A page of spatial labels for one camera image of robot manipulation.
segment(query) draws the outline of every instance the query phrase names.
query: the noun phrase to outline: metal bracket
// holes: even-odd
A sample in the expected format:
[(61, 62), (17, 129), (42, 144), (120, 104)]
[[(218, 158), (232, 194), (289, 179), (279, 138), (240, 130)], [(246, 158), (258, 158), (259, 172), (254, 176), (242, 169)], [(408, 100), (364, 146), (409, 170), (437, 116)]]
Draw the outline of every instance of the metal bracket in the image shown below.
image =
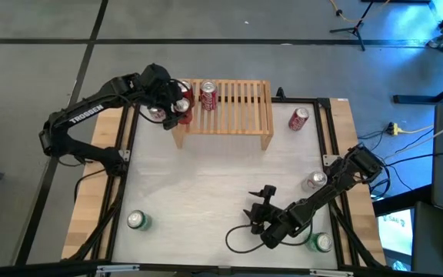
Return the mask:
[(131, 271), (139, 271), (139, 264), (137, 264), (137, 265), (99, 265), (99, 266), (97, 266), (97, 273), (131, 272)]
[(279, 97), (282, 101), (286, 100), (286, 95), (282, 87), (278, 88), (278, 91), (276, 92), (276, 97)]
[(339, 155), (323, 155), (322, 161), (324, 162), (324, 166), (330, 166), (338, 158)]
[(331, 108), (331, 101), (329, 101), (329, 98), (317, 98), (317, 102), (325, 109)]
[(311, 269), (311, 275), (321, 277), (352, 277), (353, 272), (339, 272), (336, 270)]
[(124, 162), (129, 162), (131, 158), (131, 151), (129, 150), (119, 150), (119, 155), (124, 159)]

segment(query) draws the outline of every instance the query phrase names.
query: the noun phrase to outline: yellow cable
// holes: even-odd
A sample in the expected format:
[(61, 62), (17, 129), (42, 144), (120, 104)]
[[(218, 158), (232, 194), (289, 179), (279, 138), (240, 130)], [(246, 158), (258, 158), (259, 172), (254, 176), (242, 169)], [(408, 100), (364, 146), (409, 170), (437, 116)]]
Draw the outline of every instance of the yellow cable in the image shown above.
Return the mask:
[(416, 132), (421, 132), (421, 131), (424, 131), (424, 130), (426, 130), (428, 128), (432, 128), (432, 127), (433, 127), (433, 125), (430, 125), (430, 126), (427, 126), (427, 127), (424, 127), (424, 128), (420, 128), (420, 129), (414, 130), (414, 131), (405, 131), (405, 130), (403, 130), (401, 128), (398, 128), (398, 132), (405, 133), (405, 134), (415, 134)]
[[(339, 8), (338, 8), (338, 6), (336, 5), (335, 0), (329, 0), (329, 1), (331, 2), (333, 8), (335, 8), (335, 12), (337, 12), (337, 11), (339, 10)], [(384, 4), (382, 4), (380, 7), (376, 8), (376, 9), (373, 11), (373, 12), (374, 12), (373, 15), (377, 15), (378, 12), (380, 12), (380, 11), (382, 10), (382, 8), (384, 8), (384, 6), (387, 5), (390, 1), (391, 1), (391, 0), (387, 0), (387, 1), (384, 2)], [(348, 19), (348, 18), (346, 18), (346, 17), (343, 15), (343, 13), (340, 13), (339, 16), (341, 16), (341, 18), (343, 18), (343, 20), (345, 20), (345, 21), (347, 21), (347, 22), (351, 22), (351, 23), (359, 22), (360, 20), (362, 20), (362, 21), (365, 20), (365, 17), (360, 18), (360, 19)]]

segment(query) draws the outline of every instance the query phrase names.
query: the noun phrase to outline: white tabletop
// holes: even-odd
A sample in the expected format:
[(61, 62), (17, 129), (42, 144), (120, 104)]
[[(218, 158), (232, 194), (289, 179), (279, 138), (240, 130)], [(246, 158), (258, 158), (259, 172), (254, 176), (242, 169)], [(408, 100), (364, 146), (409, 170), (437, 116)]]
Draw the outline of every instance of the white tabletop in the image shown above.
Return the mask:
[[(297, 107), (305, 107), (311, 115), (300, 132), (288, 127)], [(310, 196), (300, 182), (310, 172), (321, 170), (313, 106), (273, 104), (273, 116), (275, 134), (267, 151), (261, 150), (258, 136), (244, 135), (189, 135), (183, 149), (177, 149), (170, 132), (140, 118), (112, 260), (336, 269), (334, 247), (320, 253), (311, 252), (305, 245), (279, 245), (272, 250), (263, 246), (249, 254), (235, 254), (225, 246), (230, 228), (248, 224), (242, 210), (262, 202), (249, 191), (276, 186), (271, 203), (284, 209)], [(135, 209), (153, 218), (148, 231), (126, 225), (128, 214)], [(316, 212), (316, 232), (332, 234), (328, 206)], [(300, 242), (307, 234), (305, 230), (285, 241)], [(247, 250), (261, 239), (246, 228), (233, 232), (229, 242), (234, 249)]]

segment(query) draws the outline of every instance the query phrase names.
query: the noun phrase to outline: tripod stand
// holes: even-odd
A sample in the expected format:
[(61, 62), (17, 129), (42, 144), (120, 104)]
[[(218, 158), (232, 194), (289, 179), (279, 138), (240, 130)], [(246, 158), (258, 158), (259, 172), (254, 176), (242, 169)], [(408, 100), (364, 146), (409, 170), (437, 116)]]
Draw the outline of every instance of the tripod stand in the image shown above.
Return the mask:
[[(363, 26), (363, 18), (365, 18), (365, 16), (368, 13), (368, 10), (370, 9), (370, 7), (372, 7), (372, 4), (374, 4), (374, 2), (370, 2), (370, 4), (368, 4), (367, 9), (365, 10), (365, 12), (363, 13), (363, 15), (360, 17), (360, 20), (358, 21), (357, 25), (355, 25), (355, 27), (352, 28), (340, 28), (340, 29), (333, 29), (330, 30), (330, 33), (336, 33), (336, 32), (349, 32), (350, 34), (354, 35), (355, 37), (358, 38), (358, 41), (360, 42), (360, 46), (361, 46), (361, 50), (365, 51), (365, 46), (363, 45), (363, 40), (361, 40), (361, 36), (360, 36), (360, 27)], [(342, 10), (337, 10), (336, 11), (336, 16), (339, 16), (343, 11)]]

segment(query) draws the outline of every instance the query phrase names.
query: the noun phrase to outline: red soda can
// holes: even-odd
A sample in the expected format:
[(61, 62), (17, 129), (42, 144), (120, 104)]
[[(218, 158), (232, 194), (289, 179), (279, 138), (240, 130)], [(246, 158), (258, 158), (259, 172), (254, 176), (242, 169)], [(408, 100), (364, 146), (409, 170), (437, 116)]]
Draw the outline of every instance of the red soda can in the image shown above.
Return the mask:
[(218, 88), (213, 81), (206, 80), (199, 88), (201, 93), (201, 104), (206, 111), (216, 110), (218, 103)]
[(181, 88), (182, 96), (189, 100), (191, 103), (191, 108), (194, 107), (194, 92), (192, 91), (192, 86), (187, 81), (182, 81), (182, 84), (178, 83), (179, 88)]
[(154, 120), (162, 121), (165, 119), (165, 111), (161, 108), (149, 108), (148, 111)]
[(297, 108), (291, 115), (288, 126), (293, 131), (300, 130), (308, 119), (308, 110), (306, 108)]
[(181, 118), (178, 122), (180, 124), (189, 124), (192, 121), (192, 109), (190, 107), (189, 100), (187, 98), (183, 98), (175, 103), (175, 110), (177, 112), (184, 112), (185, 117)]

